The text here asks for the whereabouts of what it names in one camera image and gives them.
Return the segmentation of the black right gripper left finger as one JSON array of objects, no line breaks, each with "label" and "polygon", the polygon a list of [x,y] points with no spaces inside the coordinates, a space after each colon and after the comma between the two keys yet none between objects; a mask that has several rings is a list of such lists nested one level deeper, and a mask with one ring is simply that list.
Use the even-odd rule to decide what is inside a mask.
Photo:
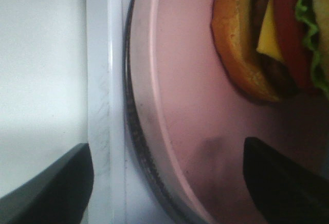
[{"label": "black right gripper left finger", "polygon": [[93,184],[89,145],[79,143],[1,198],[1,223],[80,223]]}]

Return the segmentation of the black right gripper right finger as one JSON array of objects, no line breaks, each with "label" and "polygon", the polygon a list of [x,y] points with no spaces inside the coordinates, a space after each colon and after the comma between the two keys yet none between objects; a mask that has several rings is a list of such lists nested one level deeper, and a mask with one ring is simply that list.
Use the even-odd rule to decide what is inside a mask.
[{"label": "black right gripper right finger", "polygon": [[244,142],[243,177],[268,223],[328,223],[328,180],[256,137]]}]

